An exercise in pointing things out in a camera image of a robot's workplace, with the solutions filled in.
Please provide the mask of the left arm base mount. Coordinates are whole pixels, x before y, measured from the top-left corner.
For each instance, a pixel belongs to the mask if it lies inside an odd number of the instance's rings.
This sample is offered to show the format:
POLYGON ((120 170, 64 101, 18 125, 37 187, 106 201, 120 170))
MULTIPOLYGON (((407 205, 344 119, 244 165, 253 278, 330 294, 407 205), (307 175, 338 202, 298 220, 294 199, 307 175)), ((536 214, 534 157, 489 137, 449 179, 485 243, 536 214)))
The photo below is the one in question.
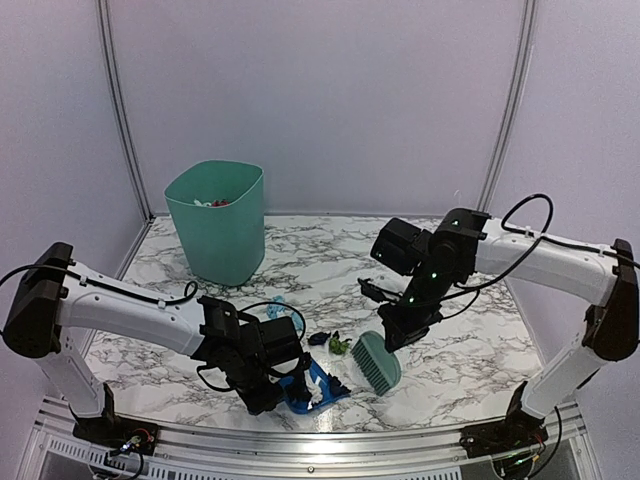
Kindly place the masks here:
POLYGON ((129 452, 152 455, 159 435, 159 425, 116 415, 109 418, 76 418, 73 436, 104 447, 114 454, 129 452))

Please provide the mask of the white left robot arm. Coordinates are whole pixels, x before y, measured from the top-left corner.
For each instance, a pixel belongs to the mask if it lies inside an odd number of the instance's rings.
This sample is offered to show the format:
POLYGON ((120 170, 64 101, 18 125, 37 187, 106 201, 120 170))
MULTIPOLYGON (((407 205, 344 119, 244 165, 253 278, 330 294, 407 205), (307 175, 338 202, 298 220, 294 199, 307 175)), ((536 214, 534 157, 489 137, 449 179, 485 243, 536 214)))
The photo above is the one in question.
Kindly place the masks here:
POLYGON ((252 415, 282 401, 278 379, 309 366, 289 317, 260 321, 227 301, 198 295, 195 283, 180 298, 134 287, 75 261, 72 250, 55 243, 35 263, 2 277, 19 283, 1 336, 40 366, 76 422, 106 445, 125 438, 126 423, 68 336, 70 327, 159 345, 196 361, 199 373, 218 369, 226 381, 220 390, 236 393, 252 415))

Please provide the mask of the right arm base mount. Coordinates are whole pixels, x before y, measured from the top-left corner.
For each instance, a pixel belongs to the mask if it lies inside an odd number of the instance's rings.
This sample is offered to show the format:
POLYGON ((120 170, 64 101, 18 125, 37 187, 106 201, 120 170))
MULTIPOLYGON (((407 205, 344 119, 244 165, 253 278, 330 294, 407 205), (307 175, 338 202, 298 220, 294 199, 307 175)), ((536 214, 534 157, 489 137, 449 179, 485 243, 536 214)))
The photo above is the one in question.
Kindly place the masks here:
POLYGON ((498 420, 464 427, 459 444, 468 458, 478 458, 541 446, 548 438, 547 430, 542 424, 527 426, 498 420))

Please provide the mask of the blue plastic dustpan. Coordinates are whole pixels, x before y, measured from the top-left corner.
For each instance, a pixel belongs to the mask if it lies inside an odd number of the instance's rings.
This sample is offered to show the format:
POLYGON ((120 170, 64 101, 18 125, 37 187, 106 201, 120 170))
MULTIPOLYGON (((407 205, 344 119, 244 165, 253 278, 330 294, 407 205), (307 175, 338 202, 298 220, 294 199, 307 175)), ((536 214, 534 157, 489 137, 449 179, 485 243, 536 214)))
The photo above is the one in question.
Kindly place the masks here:
POLYGON ((314 360, 303 376, 289 376, 279 381, 284 388, 284 401, 295 414, 305 415, 339 400, 347 398, 332 398, 328 392, 328 377, 334 376, 325 372, 314 360))

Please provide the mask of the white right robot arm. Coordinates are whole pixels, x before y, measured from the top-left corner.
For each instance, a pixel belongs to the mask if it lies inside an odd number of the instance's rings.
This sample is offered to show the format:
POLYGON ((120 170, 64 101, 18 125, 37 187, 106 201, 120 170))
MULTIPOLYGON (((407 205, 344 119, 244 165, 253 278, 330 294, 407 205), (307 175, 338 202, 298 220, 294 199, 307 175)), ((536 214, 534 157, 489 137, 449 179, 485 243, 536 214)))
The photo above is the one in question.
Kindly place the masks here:
POLYGON ((549 287, 588 302, 583 333, 513 394, 495 430, 515 448, 566 397, 603 366, 632 356, 639 344, 639 286, 631 245, 579 243, 517 227, 488 213, 456 208, 434 231, 399 218, 378 234, 371 257, 409 277, 398 296, 375 290, 385 348, 394 352, 423 338, 443 320, 440 308, 477 273, 549 287))

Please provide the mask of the green hand brush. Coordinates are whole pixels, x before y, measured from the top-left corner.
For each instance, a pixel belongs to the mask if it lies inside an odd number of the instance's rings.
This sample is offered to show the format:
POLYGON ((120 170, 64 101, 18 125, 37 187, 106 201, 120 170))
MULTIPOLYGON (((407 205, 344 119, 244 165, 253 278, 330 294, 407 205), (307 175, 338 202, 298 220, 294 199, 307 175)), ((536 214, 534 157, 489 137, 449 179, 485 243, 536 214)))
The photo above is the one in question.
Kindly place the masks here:
POLYGON ((377 396, 384 396, 399 383, 400 362, 386 351, 385 340, 378 332, 363 332, 351 347, 351 354, 377 396))

